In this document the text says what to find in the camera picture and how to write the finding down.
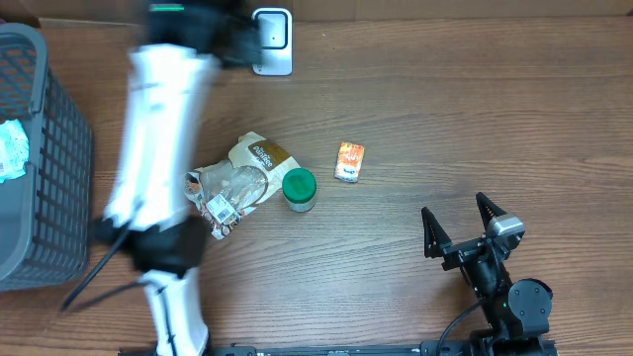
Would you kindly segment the mint green wipes pack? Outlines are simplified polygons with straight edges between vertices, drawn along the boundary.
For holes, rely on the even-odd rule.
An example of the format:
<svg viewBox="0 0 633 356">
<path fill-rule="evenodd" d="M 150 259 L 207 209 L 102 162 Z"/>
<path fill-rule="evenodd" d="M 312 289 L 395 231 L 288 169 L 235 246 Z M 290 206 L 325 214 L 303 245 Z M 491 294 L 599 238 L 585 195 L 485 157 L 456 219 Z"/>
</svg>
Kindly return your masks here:
<svg viewBox="0 0 633 356">
<path fill-rule="evenodd" d="M 26 174 L 30 144 L 19 120 L 9 120 L 1 125 L 1 177 L 4 183 Z"/>
</svg>

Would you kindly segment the beige brown snack bag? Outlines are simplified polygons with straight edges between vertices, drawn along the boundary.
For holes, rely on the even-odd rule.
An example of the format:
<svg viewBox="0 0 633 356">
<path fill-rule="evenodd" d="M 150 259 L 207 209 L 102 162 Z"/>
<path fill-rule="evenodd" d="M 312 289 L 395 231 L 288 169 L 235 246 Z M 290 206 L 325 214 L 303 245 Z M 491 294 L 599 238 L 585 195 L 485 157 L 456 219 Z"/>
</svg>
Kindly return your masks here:
<svg viewBox="0 0 633 356">
<path fill-rule="evenodd" d="M 184 194 L 223 239 L 281 187 L 299 163 L 281 145 L 254 132 L 242 135 L 227 157 L 184 175 Z"/>
</svg>

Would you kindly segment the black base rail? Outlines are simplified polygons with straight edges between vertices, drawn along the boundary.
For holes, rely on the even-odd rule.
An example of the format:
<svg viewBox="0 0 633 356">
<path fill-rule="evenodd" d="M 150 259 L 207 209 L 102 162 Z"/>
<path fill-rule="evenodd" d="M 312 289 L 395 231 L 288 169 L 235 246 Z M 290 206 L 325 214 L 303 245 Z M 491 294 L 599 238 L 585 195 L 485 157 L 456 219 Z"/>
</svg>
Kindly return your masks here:
<svg viewBox="0 0 633 356">
<path fill-rule="evenodd" d="M 367 347 L 300 347 L 300 348 L 266 348 L 256 349 L 253 346 L 236 346 L 208 348 L 204 355 L 211 356 L 435 356 L 436 341 L 423 341 L 419 345 L 405 346 L 367 346 Z M 497 344 L 489 355 L 543 355 L 558 356 L 559 352 L 553 341 L 537 343 L 518 342 Z"/>
</svg>

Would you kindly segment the green lid jar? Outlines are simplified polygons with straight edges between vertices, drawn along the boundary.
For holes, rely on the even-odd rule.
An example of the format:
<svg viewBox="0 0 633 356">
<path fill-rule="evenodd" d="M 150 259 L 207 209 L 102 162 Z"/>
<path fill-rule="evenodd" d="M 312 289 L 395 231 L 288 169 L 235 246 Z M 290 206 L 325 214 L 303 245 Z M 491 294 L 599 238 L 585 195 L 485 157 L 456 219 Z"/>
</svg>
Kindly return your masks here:
<svg viewBox="0 0 633 356">
<path fill-rule="evenodd" d="M 284 176 L 282 191 L 289 208 L 304 213 L 316 203 L 317 181 L 310 170 L 295 168 Z"/>
</svg>

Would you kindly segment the grey plastic mesh basket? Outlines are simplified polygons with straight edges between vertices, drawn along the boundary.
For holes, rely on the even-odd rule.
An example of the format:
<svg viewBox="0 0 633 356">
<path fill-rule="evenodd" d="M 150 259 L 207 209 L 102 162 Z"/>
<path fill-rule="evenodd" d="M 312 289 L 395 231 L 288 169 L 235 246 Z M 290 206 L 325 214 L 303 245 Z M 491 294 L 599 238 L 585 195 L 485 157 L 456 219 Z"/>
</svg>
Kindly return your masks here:
<svg viewBox="0 0 633 356">
<path fill-rule="evenodd" d="M 1 289 L 69 283 L 88 265 L 94 137 L 24 24 L 1 27 L 1 117 L 30 144 L 25 175 L 1 185 Z"/>
</svg>

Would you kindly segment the orange small packet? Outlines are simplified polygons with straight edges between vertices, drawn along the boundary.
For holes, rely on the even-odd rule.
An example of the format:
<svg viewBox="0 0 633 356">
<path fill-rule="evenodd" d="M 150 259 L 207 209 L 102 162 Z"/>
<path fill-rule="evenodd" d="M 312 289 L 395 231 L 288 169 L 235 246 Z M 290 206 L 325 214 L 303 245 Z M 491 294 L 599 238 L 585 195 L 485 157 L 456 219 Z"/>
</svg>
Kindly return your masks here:
<svg viewBox="0 0 633 356">
<path fill-rule="evenodd" d="M 343 142 L 337 153 L 334 177 L 341 181 L 356 183 L 359 179 L 364 153 L 363 145 Z"/>
</svg>

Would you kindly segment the white barcode scanner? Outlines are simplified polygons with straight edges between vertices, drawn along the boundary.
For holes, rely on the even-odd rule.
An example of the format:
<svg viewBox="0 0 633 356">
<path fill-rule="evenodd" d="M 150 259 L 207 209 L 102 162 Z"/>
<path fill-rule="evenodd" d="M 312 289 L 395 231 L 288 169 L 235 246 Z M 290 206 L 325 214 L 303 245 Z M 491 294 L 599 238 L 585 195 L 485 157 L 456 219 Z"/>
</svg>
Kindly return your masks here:
<svg viewBox="0 0 633 356">
<path fill-rule="evenodd" d="M 260 76 L 289 76 L 293 73 L 293 17 L 280 7 L 262 7 L 251 18 L 260 26 L 261 62 L 253 65 Z"/>
</svg>

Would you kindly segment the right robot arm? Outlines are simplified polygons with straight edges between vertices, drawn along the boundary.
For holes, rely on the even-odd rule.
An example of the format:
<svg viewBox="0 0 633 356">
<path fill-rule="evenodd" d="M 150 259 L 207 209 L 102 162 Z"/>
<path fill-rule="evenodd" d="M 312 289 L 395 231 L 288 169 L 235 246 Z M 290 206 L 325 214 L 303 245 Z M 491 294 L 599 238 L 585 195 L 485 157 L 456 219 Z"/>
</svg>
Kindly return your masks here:
<svg viewBox="0 0 633 356">
<path fill-rule="evenodd" d="M 455 317 L 436 341 L 420 343 L 422 355 L 556 355 L 549 332 L 553 292 L 538 279 L 512 281 L 503 265 L 525 234 L 523 221 L 500 208 L 484 193 L 476 195 L 484 232 L 471 240 L 453 243 L 427 207 L 421 209 L 424 256 L 441 258 L 445 271 L 458 269 L 477 301 Z M 475 330 L 467 340 L 450 341 L 454 327 L 480 309 L 486 329 Z"/>
</svg>

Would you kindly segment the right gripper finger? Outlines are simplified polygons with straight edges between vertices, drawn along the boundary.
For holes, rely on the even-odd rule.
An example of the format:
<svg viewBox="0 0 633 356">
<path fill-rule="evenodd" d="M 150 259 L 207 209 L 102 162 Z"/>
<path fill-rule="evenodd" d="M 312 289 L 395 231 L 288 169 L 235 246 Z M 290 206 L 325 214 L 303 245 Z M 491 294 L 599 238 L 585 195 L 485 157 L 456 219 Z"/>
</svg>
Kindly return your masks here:
<svg viewBox="0 0 633 356">
<path fill-rule="evenodd" d="M 484 228 L 487 228 L 493 218 L 497 218 L 506 214 L 506 211 L 497 206 L 483 192 L 476 195 L 476 202 L 480 212 Z"/>
<path fill-rule="evenodd" d="M 426 258 L 442 257 L 444 250 L 452 245 L 451 238 L 428 207 L 421 210 L 421 217 L 424 230 L 424 256 Z"/>
</svg>

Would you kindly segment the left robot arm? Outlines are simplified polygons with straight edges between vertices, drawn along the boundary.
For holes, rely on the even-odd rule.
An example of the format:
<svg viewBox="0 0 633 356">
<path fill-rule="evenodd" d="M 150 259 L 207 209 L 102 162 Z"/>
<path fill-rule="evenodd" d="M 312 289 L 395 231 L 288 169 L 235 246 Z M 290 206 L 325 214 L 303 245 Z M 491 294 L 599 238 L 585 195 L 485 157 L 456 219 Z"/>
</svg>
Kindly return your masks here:
<svg viewBox="0 0 633 356">
<path fill-rule="evenodd" d="M 96 235 L 139 272 L 156 355 L 203 355 L 210 332 L 199 299 L 205 223 L 190 214 L 183 178 L 206 101 L 222 69 L 261 58 L 259 26 L 241 1 L 150 1 L 129 52 L 119 169 Z"/>
</svg>

